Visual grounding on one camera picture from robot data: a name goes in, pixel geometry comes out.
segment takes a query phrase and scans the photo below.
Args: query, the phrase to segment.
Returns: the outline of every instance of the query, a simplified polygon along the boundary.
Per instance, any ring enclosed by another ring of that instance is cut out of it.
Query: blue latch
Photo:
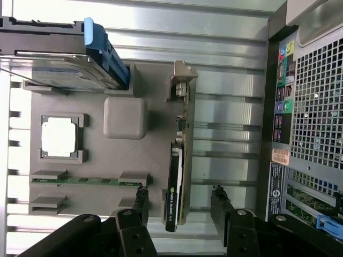
[[[343,225],[328,216],[318,215],[317,229],[324,230],[338,239],[343,239]]]
[[[84,30],[85,47],[98,50],[102,55],[103,68],[107,72],[112,69],[115,73],[115,80],[127,89],[129,86],[129,70],[109,42],[105,29],[94,23],[92,18],[85,18]]]

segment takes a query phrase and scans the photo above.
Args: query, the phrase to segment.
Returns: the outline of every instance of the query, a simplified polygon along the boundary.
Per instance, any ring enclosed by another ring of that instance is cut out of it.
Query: bolt
[[[286,221],[287,219],[286,219],[286,217],[283,217],[283,216],[281,216],[281,215],[278,215],[278,216],[277,216],[277,220],[278,220],[278,221]]]
[[[131,214],[132,214],[132,211],[130,211],[130,210],[127,210],[123,213],[124,216],[129,216]]]
[[[84,219],[84,222],[90,222],[90,221],[92,221],[92,220],[94,220],[93,217],[88,217],[88,218],[85,218],[85,219]]]
[[[245,210],[238,210],[237,211],[238,215],[244,216],[247,214],[247,212]]]

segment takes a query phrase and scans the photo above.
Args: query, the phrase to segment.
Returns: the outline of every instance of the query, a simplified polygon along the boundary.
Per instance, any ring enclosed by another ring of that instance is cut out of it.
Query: orange sticker
[[[290,152],[279,148],[273,148],[272,161],[282,165],[289,165]]]

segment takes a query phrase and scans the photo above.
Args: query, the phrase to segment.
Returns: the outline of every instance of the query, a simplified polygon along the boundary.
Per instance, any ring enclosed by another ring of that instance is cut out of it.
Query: ventilation grille
[[[296,63],[291,155],[343,169],[343,39]]]
[[[306,175],[299,171],[293,171],[293,176],[290,177],[290,179],[330,196],[333,196],[333,193],[338,191],[338,185]]]

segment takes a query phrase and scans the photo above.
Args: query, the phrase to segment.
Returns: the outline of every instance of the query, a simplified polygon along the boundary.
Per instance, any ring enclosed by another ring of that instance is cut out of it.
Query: green circuit board
[[[60,179],[32,179],[34,184],[55,184],[55,185],[101,185],[101,186],[133,186],[140,187],[141,183],[119,182],[116,178],[77,178],[65,176]]]
[[[290,185],[287,185],[287,194],[294,197],[296,200],[301,201],[305,205],[311,207],[312,209],[324,214],[324,215],[334,215],[334,207],[326,202],[323,202],[312,195],[309,195],[299,189],[296,189]]]
[[[297,205],[291,203],[290,201],[286,200],[286,209],[293,213],[296,217],[301,219],[306,224],[310,225],[311,227],[315,228],[317,225],[317,219],[313,217],[311,214],[307,213]]]

